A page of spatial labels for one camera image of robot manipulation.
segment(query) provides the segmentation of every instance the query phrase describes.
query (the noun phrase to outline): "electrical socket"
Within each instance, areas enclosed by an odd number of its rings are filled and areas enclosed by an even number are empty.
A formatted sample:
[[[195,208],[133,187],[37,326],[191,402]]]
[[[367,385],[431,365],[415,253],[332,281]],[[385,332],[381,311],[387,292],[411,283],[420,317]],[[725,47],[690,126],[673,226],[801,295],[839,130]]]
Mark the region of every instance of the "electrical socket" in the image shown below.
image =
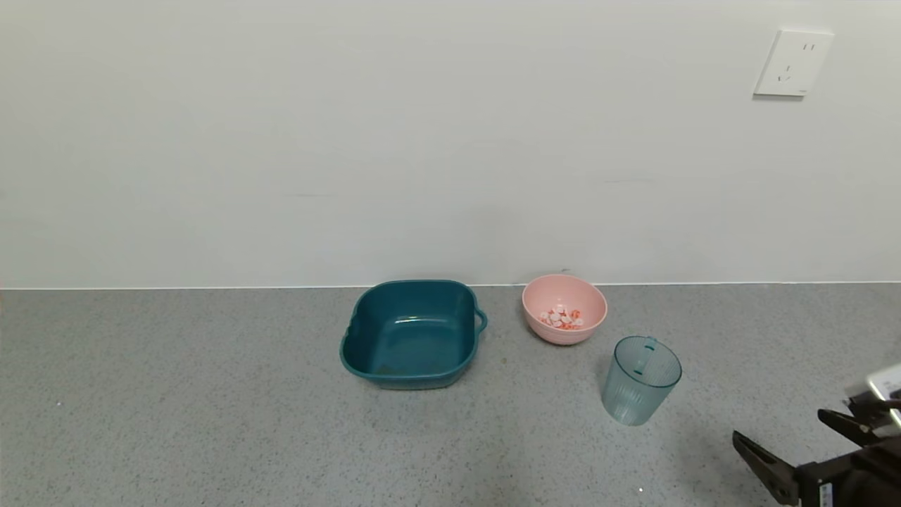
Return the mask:
[[[780,30],[754,93],[792,97],[807,95],[826,60],[834,37],[832,33]]]

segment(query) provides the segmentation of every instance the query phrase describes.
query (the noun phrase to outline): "white wall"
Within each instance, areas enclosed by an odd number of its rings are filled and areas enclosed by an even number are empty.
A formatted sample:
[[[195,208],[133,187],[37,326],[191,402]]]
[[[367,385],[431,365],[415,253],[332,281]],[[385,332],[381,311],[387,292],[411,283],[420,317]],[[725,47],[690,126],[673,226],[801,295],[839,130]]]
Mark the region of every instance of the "white wall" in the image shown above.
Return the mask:
[[[901,280],[901,2],[7,0],[5,287]],[[776,30],[834,31],[752,100]]]

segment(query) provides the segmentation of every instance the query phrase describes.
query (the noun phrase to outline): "gray countertop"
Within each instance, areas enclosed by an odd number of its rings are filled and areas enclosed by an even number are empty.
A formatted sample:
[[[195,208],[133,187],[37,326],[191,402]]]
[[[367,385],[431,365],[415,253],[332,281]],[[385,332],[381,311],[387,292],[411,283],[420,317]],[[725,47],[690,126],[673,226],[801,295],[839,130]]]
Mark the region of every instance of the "gray countertop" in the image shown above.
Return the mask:
[[[426,392],[341,366],[363,290],[7,292],[0,503],[776,505],[733,429],[797,464],[851,451],[816,410],[901,361],[901,285],[606,287],[571,347],[530,334],[521,290],[475,289],[478,356]],[[685,369],[638,428],[600,400],[632,334]]]

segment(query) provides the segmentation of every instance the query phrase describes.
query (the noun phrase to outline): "teal plastic basin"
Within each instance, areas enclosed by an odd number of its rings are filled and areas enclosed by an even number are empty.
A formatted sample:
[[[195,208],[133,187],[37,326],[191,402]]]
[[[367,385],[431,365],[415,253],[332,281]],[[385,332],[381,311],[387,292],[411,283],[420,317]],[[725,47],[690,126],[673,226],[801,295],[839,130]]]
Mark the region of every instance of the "teal plastic basin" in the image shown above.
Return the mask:
[[[487,324],[476,295],[458,281],[389,281],[357,301],[341,362],[384,389],[447,387],[466,372]]]

